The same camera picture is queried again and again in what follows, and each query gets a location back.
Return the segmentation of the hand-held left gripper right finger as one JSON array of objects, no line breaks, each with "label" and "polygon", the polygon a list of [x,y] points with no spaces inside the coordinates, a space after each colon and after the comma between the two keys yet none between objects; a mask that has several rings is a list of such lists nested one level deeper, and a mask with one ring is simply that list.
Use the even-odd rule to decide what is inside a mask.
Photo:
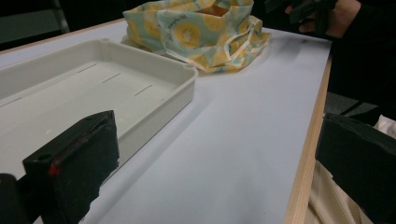
[{"label": "hand-held left gripper right finger", "polygon": [[326,114],[316,160],[374,224],[396,224],[396,139],[359,120]]}]

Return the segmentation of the cream cloth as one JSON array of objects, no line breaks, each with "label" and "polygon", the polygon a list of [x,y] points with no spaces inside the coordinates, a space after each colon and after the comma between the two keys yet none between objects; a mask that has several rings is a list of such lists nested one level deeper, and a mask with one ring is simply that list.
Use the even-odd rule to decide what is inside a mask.
[{"label": "cream cloth", "polygon": [[[396,115],[382,113],[370,121],[355,120],[359,120],[396,139]],[[305,223],[374,224],[362,209],[334,182],[332,174],[317,160]]]}]

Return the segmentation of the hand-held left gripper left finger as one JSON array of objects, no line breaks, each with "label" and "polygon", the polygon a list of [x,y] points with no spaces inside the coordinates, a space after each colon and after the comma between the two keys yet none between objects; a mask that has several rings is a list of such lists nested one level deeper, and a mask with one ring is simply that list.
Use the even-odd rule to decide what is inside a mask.
[{"label": "hand-held left gripper left finger", "polygon": [[44,224],[78,224],[100,187],[119,166],[114,112],[90,115],[22,161],[30,188],[28,218]]}]

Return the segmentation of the lemon print fabric bag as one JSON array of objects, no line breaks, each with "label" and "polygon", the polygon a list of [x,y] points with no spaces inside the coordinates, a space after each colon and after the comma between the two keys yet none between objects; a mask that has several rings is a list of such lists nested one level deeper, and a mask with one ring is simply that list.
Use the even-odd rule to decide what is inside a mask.
[{"label": "lemon print fabric bag", "polygon": [[253,0],[160,0],[123,12],[136,46],[206,73],[251,64],[271,35],[251,14]]}]

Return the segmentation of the white plastic tray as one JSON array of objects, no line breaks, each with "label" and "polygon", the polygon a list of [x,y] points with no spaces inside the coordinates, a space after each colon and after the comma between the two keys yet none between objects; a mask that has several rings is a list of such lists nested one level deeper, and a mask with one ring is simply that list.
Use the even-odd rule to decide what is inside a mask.
[{"label": "white plastic tray", "polygon": [[194,95],[198,71],[141,49],[95,39],[0,69],[0,173],[77,121],[115,114],[124,164]]}]

